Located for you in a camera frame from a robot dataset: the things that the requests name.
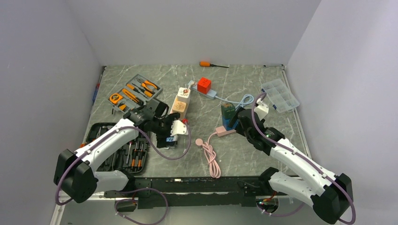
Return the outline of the green cube adapter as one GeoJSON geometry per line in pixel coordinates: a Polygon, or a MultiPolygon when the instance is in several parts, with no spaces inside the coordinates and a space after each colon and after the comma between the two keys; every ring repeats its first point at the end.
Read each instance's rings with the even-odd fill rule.
{"type": "Polygon", "coordinates": [[[222,124],[227,126],[230,119],[233,118],[236,112],[236,107],[232,103],[221,104],[222,124]]]}

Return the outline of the grey tool tray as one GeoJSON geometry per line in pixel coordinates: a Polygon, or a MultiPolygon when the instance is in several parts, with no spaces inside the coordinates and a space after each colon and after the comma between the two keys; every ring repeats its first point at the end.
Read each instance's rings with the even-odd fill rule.
{"type": "Polygon", "coordinates": [[[143,75],[136,74],[124,86],[107,97],[107,101],[116,112],[127,113],[146,105],[157,97],[163,88],[143,75]]]}

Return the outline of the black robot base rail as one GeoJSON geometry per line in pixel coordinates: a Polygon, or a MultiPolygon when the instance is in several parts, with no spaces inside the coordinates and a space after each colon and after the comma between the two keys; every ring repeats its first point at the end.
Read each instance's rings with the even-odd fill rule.
{"type": "Polygon", "coordinates": [[[254,207],[264,198],[276,194],[259,180],[258,176],[211,177],[136,177],[136,194],[106,191],[106,198],[134,197],[139,209],[164,206],[218,206],[239,205],[254,207]]]}

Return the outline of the white power strip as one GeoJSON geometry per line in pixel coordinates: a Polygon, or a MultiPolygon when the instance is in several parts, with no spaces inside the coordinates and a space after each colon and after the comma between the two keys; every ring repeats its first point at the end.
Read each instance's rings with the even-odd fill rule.
{"type": "Polygon", "coordinates": [[[178,145],[178,135],[170,136],[166,138],[166,149],[176,148],[178,145]]]}

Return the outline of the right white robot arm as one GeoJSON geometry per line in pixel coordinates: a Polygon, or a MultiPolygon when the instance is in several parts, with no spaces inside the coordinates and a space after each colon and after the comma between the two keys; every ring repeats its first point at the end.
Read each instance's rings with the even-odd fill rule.
{"type": "Polygon", "coordinates": [[[296,179],[269,167],[258,177],[263,194],[276,191],[296,198],[331,225],[339,221],[347,209],[354,209],[350,177],[344,173],[336,175],[315,163],[276,128],[265,127],[251,109],[238,108],[234,119],[237,133],[255,149],[285,164],[299,176],[296,179]]]}

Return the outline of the white cube socket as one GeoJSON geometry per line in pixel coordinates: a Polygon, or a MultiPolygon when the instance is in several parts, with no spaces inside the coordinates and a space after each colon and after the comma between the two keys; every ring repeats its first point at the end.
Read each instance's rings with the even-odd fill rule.
{"type": "Polygon", "coordinates": [[[190,97],[191,97],[191,90],[189,88],[183,88],[183,87],[179,88],[176,95],[177,101],[188,104],[190,102],[190,97]]]}

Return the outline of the black tool case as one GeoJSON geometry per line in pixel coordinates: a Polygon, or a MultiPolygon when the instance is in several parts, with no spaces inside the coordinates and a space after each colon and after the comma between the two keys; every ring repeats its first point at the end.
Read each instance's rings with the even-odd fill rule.
{"type": "MultiPolygon", "coordinates": [[[[88,130],[85,142],[87,145],[105,134],[115,125],[114,122],[99,122],[93,124],[88,130]]],[[[149,142],[142,134],[136,139],[128,141],[117,151],[112,153],[98,167],[98,172],[111,172],[115,169],[124,169],[131,174],[140,174],[144,171],[149,142]]]]}

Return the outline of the pink power strip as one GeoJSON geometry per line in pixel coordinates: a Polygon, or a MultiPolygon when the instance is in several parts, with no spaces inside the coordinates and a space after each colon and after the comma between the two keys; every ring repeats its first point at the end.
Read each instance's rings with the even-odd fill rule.
{"type": "Polygon", "coordinates": [[[224,126],[220,126],[220,127],[217,127],[215,129],[215,133],[216,133],[216,135],[218,137],[222,137],[222,136],[226,136],[226,135],[229,135],[229,134],[233,134],[235,132],[236,132],[236,130],[234,130],[234,129],[227,130],[224,126]]]}

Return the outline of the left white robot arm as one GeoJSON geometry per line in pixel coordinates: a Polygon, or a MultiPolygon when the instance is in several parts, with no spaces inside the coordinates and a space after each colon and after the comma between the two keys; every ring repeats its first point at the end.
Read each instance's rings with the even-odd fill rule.
{"type": "Polygon", "coordinates": [[[98,168],[123,145],[148,133],[157,137],[190,134],[187,122],[180,113],[166,114],[168,105],[154,98],[145,105],[131,109],[115,125],[91,143],[75,151],[61,152],[57,159],[54,184],[55,202],[65,205],[70,201],[82,203],[97,192],[117,191],[124,197],[134,193],[135,177],[123,168],[99,172],[98,168]]]}

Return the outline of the blue cube adapter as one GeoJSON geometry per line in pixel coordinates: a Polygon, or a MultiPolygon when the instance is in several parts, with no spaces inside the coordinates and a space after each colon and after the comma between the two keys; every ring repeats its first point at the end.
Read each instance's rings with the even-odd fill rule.
{"type": "Polygon", "coordinates": [[[222,125],[223,127],[227,130],[234,130],[236,126],[238,125],[239,121],[238,120],[233,120],[233,119],[223,119],[222,120],[222,125]]]}

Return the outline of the tan cube socket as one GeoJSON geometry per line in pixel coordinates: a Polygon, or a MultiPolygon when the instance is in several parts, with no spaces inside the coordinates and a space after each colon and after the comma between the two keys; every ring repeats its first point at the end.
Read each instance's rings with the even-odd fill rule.
{"type": "Polygon", "coordinates": [[[172,106],[170,113],[179,113],[179,120],[185,119],[186,112],[188,110],[190,99],[186,97],[176,96],[172,106]]]}

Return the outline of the clear plastic organizer box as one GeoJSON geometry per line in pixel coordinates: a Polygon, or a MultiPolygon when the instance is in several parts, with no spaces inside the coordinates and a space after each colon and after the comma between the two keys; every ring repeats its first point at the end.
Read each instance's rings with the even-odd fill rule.
{"type": "Polygon", "coordinates": [[[292,111],[300,105],[299,101],[280,78],[263,83],[260,87],[266,93],[272,106],[275,106],[274,108],[280,113],[292,111]]]}

